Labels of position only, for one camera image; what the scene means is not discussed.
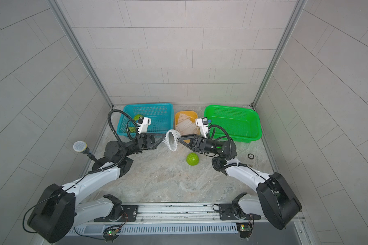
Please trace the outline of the white foam net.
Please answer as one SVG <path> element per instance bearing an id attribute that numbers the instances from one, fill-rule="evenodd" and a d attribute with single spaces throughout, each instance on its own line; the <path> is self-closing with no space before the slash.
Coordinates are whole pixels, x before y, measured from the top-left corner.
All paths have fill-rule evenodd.
<path id="1" fill-rule="evenodd" d="M 175 152 L 178 148 L 178 140 L 181 138 L 180 133 L 177 130 L 169 130 L 163 143 L 168 147 L 168 149 L 172 152 Z"/>

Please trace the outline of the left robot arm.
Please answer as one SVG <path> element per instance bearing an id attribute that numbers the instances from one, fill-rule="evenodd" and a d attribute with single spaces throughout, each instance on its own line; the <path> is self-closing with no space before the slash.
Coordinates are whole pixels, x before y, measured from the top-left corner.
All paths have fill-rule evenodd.
<path id="1" fill-rule="evenodd" d="M 29 227 L 28 233 L 37 233 L 53 244 L 65 237 L 72 228 L 90 220 L 127 221 L 128 217 L 122 202 L 117 197 L 104 195 L 96 201 L 87 203 L 84 199 L 100 187 L 127 174 L 133 164 L 129 156 L 156 149 L 163 141 L 164 135 L 147 131 L 152 123 L 151 118 L 140 117 L 134 120 L 124 111 L 115 109 L 108 113 L 108 125 L 112 131 L 114 127 L 111 116 L 115 112 L 128 118 L 129 122 L 135 125 L 137 130 L 135 137 L 124 143 L 115 132 L 116 140 L 106 145 L 104 156 L 100 159 L 90 152 L 86 142 L 74 143 L 76 152 L 86 154 L 95 162 L 93 169 L 78 180 L 64 185 L 48 186 L 37 204 L 27 211 L 29 218 L 23 218 L 22 227 Z"/>

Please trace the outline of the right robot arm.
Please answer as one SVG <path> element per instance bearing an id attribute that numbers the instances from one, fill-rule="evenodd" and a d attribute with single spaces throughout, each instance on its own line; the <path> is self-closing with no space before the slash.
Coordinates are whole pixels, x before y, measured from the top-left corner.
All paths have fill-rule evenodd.
<path id="1" fill-rule="evenodd" d="M 262 215 L 275 228 L 282 230 L 302 210 L 295 193 L 280 173 L 267 174 L 255 170 L 237 158 L 237 147 L 227 131 L 219 127 L 224 135 L 213 139 L 212 135 L 189 134 L 176 137 L 176 141 L 194 153 L 212 154 L 214 170 L 233 177 L 257 193 L 253 200 L 247 193 L 232 201 L 232 213 L 237 219 Z"/>

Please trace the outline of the dark green netted custard apple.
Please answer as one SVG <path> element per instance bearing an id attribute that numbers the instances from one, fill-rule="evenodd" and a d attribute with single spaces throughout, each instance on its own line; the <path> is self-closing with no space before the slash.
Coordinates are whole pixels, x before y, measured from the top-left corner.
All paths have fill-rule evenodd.
<path id="1" fill-rule="evenodd" d="M 134 126 L 126 126 L 126 130 L 130 133 L 136 133 L 138 131 L 137 127 Z"/>

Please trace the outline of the green custard apple in basket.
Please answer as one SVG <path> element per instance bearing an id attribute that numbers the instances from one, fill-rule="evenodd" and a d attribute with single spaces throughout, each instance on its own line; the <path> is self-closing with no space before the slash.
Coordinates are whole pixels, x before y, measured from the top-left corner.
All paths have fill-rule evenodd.
<path id="1" fill-rule="evenodd" d="M 134 116 L 134 120 L 135 121 L 138 121 L 140 117 L 143 117 L 143 115 L 141 115 L 141 114 L 135 115 Z"/>

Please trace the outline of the teal plastic basket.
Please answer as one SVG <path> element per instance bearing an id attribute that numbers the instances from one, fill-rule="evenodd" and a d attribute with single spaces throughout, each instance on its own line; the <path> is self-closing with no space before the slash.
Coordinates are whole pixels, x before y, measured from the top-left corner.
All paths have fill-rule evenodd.
<path id="1" fill-rule="evenodd" d="M 151 118 L 151 125 L 148 127 L 147 133 L 165 134 L 167 131 L 173 129 L 174 110 L 172 104 L 132 104 L 125 106 L 123 111 L 132 119 L 138 114 Z M 117 127 L 117 134 L 127 136 L 126 126 L 136 127 L 126 116 L 121 115 Z"/>

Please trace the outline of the green plastic basket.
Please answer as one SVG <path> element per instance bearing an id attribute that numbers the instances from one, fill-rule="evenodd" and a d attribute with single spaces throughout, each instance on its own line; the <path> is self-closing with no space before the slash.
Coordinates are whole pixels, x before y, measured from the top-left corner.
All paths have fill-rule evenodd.
<path id="1" fill-rule="evenodd" d="M 236 142 L 251 143 L 262 137 L 262 127 L 258 113 L 248 108 L 209 105 L 204 117 L 213 125 L 224 128 Z"/>

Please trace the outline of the left circuit board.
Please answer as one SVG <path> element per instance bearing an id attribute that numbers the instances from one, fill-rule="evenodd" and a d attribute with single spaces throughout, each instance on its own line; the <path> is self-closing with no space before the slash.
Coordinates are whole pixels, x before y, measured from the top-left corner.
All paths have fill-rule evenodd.
<path id="1" fill-rule="evenodd" d="M 102 235 L 105 242 L 112 242 L 117 239 L 120 235 L 121 227 L 120 226 L 111 226 L 105 228 Z"/>

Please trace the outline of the circuit board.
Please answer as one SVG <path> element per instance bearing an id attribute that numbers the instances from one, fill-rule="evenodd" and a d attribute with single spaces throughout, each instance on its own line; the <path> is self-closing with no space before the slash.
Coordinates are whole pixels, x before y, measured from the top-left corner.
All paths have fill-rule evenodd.
<path id="1" fill-rule="evenodd" d="M 121 227 L 120 226 L 111 226 L 105 228 L 102 235 L 105 242 L 112 242 L 117 239 L 120 235 Z"/>
<path id="2" fill-rule="evenodd" d="M 252 223 L 237 223 L 236 226 L 241 239 L 251 237 L 254 229 L 254 225 Z"/>

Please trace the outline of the right circuit board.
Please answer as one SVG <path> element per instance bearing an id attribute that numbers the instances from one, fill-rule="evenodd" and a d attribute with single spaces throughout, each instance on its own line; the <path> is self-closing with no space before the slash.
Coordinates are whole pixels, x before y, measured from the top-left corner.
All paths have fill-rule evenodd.
<path id="1" fill-rule="evenodd" d="M 254 229 L 254 225 L 252 223 L 237 223 L 236 226 L 241 239 L 251 237 Z"/>

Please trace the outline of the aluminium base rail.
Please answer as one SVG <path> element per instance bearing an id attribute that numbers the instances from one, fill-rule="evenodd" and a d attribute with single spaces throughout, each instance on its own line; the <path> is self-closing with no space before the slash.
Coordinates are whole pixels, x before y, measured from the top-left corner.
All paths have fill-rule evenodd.
<path id="1" fill-rule="evenodd" d="M 66 236 L 103 238 L 107 227 L 120 226 L 124 235 L 239 234 L 237 223 L 252 223 L 253 232 L 275 227 L 262 215 L 237 219 L 232 203 L 138 203 L 124 204 L 124 214 L 116 222 L 98 218 L 76 225 Z"/>

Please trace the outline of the aluminium corner post left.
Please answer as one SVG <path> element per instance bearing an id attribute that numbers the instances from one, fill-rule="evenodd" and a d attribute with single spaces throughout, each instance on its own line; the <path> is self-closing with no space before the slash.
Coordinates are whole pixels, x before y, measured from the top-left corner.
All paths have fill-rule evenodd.
<path id="1" fill-rule="evenodd" d="M 89 61 L 84 49 L 81 47 L 78 39 L 74 31 L 72 30 L 71 26 L 69 25 L 67 19 L 65 18 L 58 2 L 55 0 L 47 0 L 49 7 L 51 8 L 53 15 L 55 16 L 56 20 L 60 24 L 62 30 L 64 31 L 65 35 L 67 36 L 70 44 L 72 45 L 73 49 L 77 53 L 81 63 L 83 64 L 84 68 L 86 69 L 88 75 L 90 76 L 91 80 L 94 82 L 98 90 L 101 92 L 103 98 L 107 102 L 110 108 L 113 108 L 113 104 L 105 91 L 100 79 L 98 78 L 94 68 L 92 67 L 91 62 Z"/>

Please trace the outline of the aluminium corner post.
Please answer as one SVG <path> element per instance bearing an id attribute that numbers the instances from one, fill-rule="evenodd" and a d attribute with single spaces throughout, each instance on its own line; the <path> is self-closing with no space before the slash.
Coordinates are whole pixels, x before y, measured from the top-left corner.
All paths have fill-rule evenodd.
<path id="1" fill-rule="evenodd" d="M 107 102 L 110 108 L 113 108 L 113 104 L 105 91 L 100 79 L 98 78 L 94 68 L 92 67 L 91 62 L 89 61 L 84 49 L 81 47 L 78 39 L 74 31 L 72 30 L 71 26 L 69 25 L 67 19 L 65 18 L 58 2 L 55 0 L 47 0 L 49 7 L 51 8 L 53 15 L 55 16 L 56 20 L 60 24 L 62 30 L 64 31 L 65 35 L 67 36 L 70 44 L 72 45 L 73 49 L 77 53 L 81 63 L 83 64 L 84 68 L 86 69 L 88 75 L 90 76 L 91 80 L 94 82 L 98 90 L 101 92 L 103 98 Z"/>
<path id="2" fill-rule="evenodd" d="M 283 51 L 293 33 L 294 27 L 296 26 L 296 23 L 298 22 L 299 17 L 301 16 L 304 7 L 306 5 L 307 1 L 306 0 L 298 0 L 293 8 L 293 12 L 291 14 L 291 17 L 287 23 L 287 26 L 283 32 L 283 35 L 281 37 L 281 40 L 278 43 L 277 49 L 275 51 L 275 54 L 271 60 L 271 63 L 266 71 L 266 74 L 263 78 L 263 81 L 260 85 L 260 88 L 256 94 L 256 97 L 254 99 L 254 102 L 252 103 L 252 108 L 255 110 L 256 107 L 258 106 L 260 99 L 262 97 L 262 95 L 265 92 L 265 89 L 273 75 L 273 72 L 279 62 L 279 59 L 281 58 Z"/>

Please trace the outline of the aluminium corner post right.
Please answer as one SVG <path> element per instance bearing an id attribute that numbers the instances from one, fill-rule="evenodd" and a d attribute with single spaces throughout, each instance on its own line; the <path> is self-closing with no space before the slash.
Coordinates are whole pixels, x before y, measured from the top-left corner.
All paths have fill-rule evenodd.
<path id="1" fill-rule="evenodd" d="M 256 94 L 256 97 L 254 99 L 254 102 L 252 103 L 252 108 L 255 110 L 256 107 L 258 106 L 260 99 L 262 97 L 262 95 L 265 92 L 265 89 L 273 75 L 273 72 L 279 62 L 279 59 L 281 58 L 283 51 L 293 33 L 294 27 L 296 26 L 296 23 L 298 22 L 299 17 L 301 16 L 304 7 L 306 5 L 307 1 L 306 0 L 298 0 L 293 8 L 293 12 L 291 14 L 291 17 L 287 23 L 287 26 L 283 32 L 283 35 L 281 37 L 281 40 L 278 43 L 277 49 L 275 51 L 275 54 L 271 60 L 271 63 L 266 71 L 266 74 L 263 78 L 263 81 L 260 85 L 260 88 Z"/>

